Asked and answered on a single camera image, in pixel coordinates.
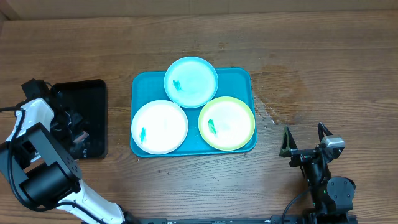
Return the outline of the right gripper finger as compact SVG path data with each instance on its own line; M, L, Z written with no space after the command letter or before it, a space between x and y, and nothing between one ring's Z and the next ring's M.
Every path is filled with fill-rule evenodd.
M282 146L280 148L279 157L292 157L298 151L297 145L294 141L290 129L286 126L284 128Z
M322 123L318 123L318 138L320 143L326 143L329 137L333 134L328 130L328 128Z

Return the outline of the yellow-green plate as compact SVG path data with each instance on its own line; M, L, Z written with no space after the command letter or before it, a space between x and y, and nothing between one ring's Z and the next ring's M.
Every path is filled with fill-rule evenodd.
M255 118L243 101L221 96L209 101L200 111L198 129L205 142L221 151L245 146L254 135Z

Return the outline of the white plate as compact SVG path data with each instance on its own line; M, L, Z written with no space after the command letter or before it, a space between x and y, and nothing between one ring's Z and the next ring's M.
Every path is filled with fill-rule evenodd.
M155 100L142 106L131 122L131 136L138 148L154 155L176 150L188 133L187 115L177 104Z

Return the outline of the light blue plate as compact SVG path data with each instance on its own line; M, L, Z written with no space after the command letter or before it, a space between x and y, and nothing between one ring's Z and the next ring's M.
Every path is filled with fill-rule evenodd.
M218 74L212 64L200 57L180 58L166 70L164 88L179 106L198 108L215 96Z

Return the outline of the dark bow-shaped sponge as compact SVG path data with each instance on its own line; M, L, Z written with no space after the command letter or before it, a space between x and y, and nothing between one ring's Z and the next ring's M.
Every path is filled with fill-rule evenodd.
M83 142L88 136L89 134L86 131L82 131L76 136L76 138L73 140L73 143L77 144Z

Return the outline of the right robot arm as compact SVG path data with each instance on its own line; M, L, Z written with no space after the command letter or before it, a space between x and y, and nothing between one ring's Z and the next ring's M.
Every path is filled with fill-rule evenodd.
M330 132L323 123L318 123L319 143L313 149L300 150L288 127L284 128L280 157L289 157L289 166L299 167L307 181L308 189L296 196L274 223L357 223L349 216L353 209L355 183L347 177L332 177L328 163L339 158L345 142L339 135ZM299 199L310 194L313 208L301 215L287 216L289 208Z

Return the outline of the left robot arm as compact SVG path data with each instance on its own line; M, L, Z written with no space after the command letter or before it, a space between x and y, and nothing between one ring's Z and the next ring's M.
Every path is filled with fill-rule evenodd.
M41 98L25 100L10 110L16 123L1 144L1 173L25 208L63 210L83 223L139 223L83 181L78 164L50 133L55 115L48 103Z

